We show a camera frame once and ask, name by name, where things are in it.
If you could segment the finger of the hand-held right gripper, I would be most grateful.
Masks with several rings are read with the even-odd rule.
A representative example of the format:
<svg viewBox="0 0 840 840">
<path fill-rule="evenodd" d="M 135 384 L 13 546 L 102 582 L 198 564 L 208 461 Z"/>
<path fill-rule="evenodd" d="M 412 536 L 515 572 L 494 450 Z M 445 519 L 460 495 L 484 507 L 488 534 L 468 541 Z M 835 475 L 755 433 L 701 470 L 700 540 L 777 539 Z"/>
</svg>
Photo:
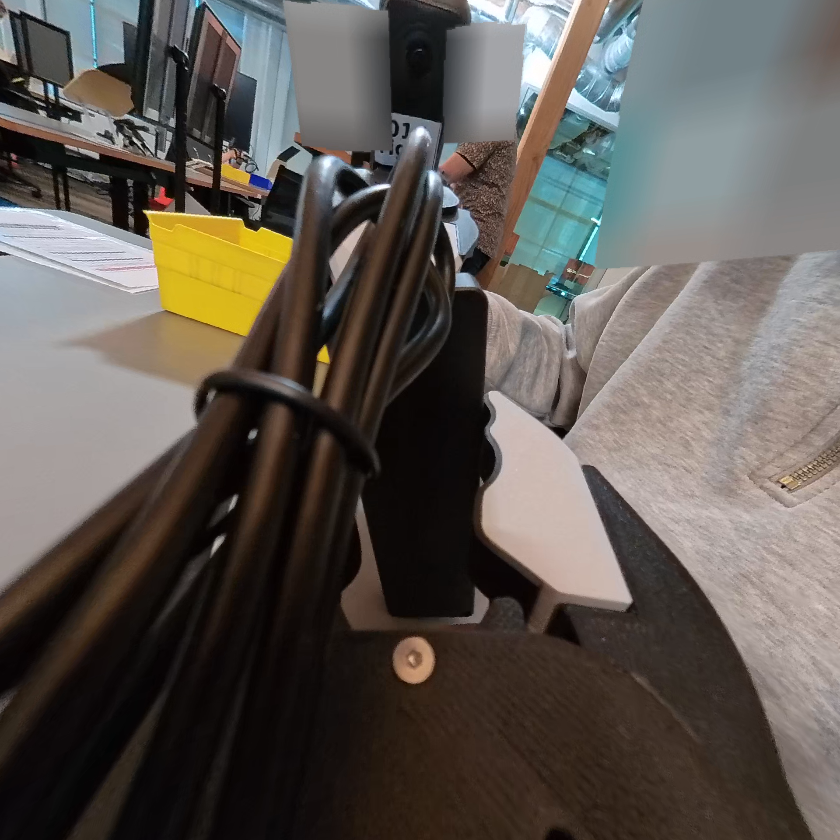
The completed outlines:
<svg viewBox="0 0 840 840">
<path fill-rule="evenodd" d="M 362 253 L 368 232 L 367 229 L 353 230 L 334 251 L 329 261 L 332 282 L 328 291 L 329 298 L 353 295 L 354 280 L 361 270 Z"/>
</svg>

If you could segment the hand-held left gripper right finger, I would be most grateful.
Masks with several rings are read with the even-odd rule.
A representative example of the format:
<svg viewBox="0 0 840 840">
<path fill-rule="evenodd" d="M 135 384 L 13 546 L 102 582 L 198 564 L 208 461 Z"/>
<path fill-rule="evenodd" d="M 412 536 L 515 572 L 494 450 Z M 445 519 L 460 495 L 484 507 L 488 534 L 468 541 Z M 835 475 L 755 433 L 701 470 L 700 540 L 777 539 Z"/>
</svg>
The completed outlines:
<svg viewBox="0 0 840 840">
<path fill-rule="evenodd" d="M 633 597 L 579 459 L 549 427 L 500 392 L 485 395 L 493 469 L 479 488 L 479 540 L 537 595 L 527 618 L 548 630 L 564 606 L 626 613 Z"/>
</svg>

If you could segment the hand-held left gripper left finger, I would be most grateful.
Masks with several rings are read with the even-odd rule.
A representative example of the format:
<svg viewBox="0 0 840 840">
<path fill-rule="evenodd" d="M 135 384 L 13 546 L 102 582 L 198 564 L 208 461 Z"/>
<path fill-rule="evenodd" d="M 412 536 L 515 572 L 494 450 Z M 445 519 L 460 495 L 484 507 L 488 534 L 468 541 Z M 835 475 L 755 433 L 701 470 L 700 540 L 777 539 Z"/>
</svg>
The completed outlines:
<svg viewBox="0 0 840 840">
<path fill-rule="evenodd" d="M 368 521 L 363 506 L 357 506 L 350 533 L 349 578 L 341 606 L 354 631 L 389 631 L 394 617 L 388 612 L 375 560 Z"/>
</svg>

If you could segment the person's right forearm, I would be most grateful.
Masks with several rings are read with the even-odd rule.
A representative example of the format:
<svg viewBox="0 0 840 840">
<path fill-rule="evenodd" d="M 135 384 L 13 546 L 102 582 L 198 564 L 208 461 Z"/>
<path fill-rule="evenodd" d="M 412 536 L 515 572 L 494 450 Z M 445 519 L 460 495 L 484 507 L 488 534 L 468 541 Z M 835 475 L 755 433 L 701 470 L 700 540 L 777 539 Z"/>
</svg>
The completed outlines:
<svg viewBox="0 0 840 840">
<path fill-rule="evenodd" d="M 567 322 L 487 291 L 485 390 L 552 427 L 571 429 L 597 344 L 631 281 L 577 297 Z"/>
</svg>

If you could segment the grey desk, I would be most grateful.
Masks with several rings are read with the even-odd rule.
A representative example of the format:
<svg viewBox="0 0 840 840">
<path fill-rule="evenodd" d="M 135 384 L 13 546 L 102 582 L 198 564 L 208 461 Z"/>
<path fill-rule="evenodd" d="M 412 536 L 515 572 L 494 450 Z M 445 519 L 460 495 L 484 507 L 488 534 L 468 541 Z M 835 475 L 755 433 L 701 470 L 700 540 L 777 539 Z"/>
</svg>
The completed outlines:
<svg viewBox="0 0 840 840">
<path fill-rule="evenodd" d="M 192 429 L 243 338 L 11 255 L 1 281 L 5 587 Z"/>
</svg>

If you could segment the yellow plastic bin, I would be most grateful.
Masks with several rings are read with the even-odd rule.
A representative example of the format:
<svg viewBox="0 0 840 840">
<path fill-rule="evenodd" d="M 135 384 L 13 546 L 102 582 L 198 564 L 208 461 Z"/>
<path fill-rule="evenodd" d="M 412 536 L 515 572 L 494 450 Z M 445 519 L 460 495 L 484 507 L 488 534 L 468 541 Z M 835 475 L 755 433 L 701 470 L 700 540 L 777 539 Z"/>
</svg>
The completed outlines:
<svg viewBox="0 0 840 840">
<path fill-rule="evenodd" d="M 253 230 L 237 217 L 174 212 L 146 214 L 164 310 L 247 335 L 271 334 L 270 368 L 303 382 L 312 378 L 328 242 Z"/>
</svg>

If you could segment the grey sweatshirt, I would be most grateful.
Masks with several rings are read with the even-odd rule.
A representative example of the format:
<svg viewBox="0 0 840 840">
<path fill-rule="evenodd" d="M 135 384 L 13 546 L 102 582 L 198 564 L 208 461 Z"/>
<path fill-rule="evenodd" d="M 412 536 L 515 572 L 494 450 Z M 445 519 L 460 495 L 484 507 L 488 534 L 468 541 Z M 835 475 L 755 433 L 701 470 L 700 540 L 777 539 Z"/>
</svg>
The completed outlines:
<svg viewBox="0 0 840 840">
<path fill-rule="evenodd" d="M 838 252 L 636 269 L 577 298 L 569 435 L 695 577 L 815 837 L 838 838 Z"/>
</svg>

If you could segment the black stand pole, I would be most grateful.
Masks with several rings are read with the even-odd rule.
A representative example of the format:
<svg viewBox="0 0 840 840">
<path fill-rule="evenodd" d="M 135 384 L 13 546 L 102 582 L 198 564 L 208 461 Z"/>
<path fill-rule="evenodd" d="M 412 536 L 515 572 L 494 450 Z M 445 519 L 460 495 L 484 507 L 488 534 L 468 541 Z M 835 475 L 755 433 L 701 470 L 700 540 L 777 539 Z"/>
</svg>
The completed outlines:
<svg viewBox="0 0 840 840">
<path fill-rule="evenodd" d="M 176 45 L 169 47 L 175 66 L 174 100 L 174 181 L 172 198 L 175 212 L 186 212 L 186 163 L 187 163 L 187 99 L 190 88 L 190 65 L 187 54 Z"/>
<path fill-rule="evenodd" d="M 211 93 L 215 101 L 215 123 L 213 136 L 213 173 L 211 186 L 211 214 L 219 215 L 222 202 L 222 170 L 224 154 L 224 126 L 227 110 L 227 91 L 213 84 Z"/>
</svg>

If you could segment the slim black monitor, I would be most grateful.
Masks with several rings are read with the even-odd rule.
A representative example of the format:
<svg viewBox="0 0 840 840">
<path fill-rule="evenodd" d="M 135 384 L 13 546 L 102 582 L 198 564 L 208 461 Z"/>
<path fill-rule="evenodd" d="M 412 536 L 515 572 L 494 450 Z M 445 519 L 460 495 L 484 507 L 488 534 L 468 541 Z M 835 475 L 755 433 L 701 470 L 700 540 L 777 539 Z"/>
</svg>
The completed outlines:
<svg viewBox="0 0 840 840">
<path fill-rule="evenodd" d="M 238 71 L 227 98 L 224 139 L 233 148 L 246 153 L 251 148 L 256 93 L 257 79 Z"/>
</svg>

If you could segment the plywood box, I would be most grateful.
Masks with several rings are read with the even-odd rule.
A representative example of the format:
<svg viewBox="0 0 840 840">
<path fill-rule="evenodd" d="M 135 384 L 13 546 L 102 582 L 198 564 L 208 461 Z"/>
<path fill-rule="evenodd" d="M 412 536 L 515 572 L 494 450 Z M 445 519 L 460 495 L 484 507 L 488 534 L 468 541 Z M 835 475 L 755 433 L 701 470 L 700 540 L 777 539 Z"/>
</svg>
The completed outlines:
<svg viewBox="0 0 840 840">
<path fill-rule="evenodd" d="M 488 289 L 524 312 L 547 314 L 564 321 L 574 296 L 571 287 L 549 289 L 553 278 L 551 272 L 541 275 L 528 266 L 508 263 L 496 269 Z"/>
</svg>

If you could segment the brown wooden cabinet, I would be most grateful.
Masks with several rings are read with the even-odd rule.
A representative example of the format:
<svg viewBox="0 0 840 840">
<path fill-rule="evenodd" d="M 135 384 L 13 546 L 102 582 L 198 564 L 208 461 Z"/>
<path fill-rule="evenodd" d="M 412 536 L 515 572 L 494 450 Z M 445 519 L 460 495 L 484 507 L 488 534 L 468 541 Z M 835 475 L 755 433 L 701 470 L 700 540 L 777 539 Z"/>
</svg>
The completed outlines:
<svg viewBox="0 0 840 840">
<path fill-rule="evenodd" d="M 195 12 L 188 50 L 190 82 L 186 99 L 188 138 L 213 145 L 216 135 L 217 98 L 233 89 L 242 48 L 223 21 L 203 2 Z"/>
</svg>

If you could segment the long wooden workbench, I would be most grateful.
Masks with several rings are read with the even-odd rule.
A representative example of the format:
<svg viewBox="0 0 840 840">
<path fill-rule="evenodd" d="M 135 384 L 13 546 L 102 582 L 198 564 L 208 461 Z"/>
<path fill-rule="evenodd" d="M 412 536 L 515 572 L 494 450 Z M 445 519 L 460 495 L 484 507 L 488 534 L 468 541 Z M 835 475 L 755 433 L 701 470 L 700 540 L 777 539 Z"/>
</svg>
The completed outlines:
<svg viewBox="0 0 840 840">
<path fill-rule="evenodd" d="M 148 192 L 153 186 L 165 186 L 169 195 L 180 195 L 186 185 L 208 190 L 215 200 L 221 193 L 261 200 L 269 191 L 226 177 L 218 165 L 210 170 L 199 169 L 183 161 L 170 162 L 152 155 L 125 150 L 110 142 L 101 142 L 84 133 L 70 130 L 69 125 L 34 112 L 3 103 L 1 105 L 3 147 L 14 151 L 16 144 L 34 145 L 25 157 L 47 164 L 58 172 L 80 172 L 105 175 L 110 182 L 112 224 L 120 229 L 130 227 L 130 208 L 142 212 L 148 206 Z"/>
</svg>

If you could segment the laminated paper sheet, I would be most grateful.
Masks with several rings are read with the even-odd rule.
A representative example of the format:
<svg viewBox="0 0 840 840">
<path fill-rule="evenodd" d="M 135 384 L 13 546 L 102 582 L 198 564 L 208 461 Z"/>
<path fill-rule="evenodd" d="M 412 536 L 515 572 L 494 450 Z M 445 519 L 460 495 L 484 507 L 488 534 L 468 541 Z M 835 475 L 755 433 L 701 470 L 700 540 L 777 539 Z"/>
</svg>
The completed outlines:
<svg viewBox="0 0 840 840">
<path fill-rule="evenodd" d="M 1 250 L 129 293 L 159 288 L 147 248 L 35 209 L 2 208 Z"/>
</svg>

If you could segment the cardboard box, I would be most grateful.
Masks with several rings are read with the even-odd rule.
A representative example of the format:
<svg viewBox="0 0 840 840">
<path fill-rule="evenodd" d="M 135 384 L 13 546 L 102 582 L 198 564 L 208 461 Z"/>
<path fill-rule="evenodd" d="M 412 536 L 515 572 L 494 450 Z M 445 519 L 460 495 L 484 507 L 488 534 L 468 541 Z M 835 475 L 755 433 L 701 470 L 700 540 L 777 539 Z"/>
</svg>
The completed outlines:
<svg viewBox="0 0 840 840">
<path fill-rule="evenodd" d="M 95 68 L 77 73 L 64 87 L 67 100 L 121 119 L 134 108 L 130 84 Z"/>
</svg>

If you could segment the black computer monitor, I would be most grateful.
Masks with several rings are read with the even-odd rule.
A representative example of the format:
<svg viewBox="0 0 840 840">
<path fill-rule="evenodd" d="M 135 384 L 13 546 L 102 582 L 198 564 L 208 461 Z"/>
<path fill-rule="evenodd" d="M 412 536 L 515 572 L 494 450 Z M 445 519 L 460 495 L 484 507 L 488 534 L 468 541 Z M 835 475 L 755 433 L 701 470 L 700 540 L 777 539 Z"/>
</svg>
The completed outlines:
<svg viewBox="0 0 840 840">
<path fill-rule="evenodd" d="M 18 20 L 28 74 L 64 88 L 75 75 L 70 32 L 26 12 Z"/>
</svg>

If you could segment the wooden post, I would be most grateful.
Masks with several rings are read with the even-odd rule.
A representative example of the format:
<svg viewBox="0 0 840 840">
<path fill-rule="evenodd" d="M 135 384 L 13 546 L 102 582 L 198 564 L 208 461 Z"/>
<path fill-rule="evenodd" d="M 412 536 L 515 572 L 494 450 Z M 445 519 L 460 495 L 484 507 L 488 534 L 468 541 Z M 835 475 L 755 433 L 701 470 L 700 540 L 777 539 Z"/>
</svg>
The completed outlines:
<svg viewBox="0 0 840 840">
<path fill-rule="evenodd" d="M 564 115 L 572 89 L 601 25 L 607 1 L 575 1 L 554 52 L 531 116 L 518 145 L 517 168 L 511 184 L 502 237 L 477 280 L 490 287 L 533 184 L 539 174 L 550 142 Z"/>
</svg>

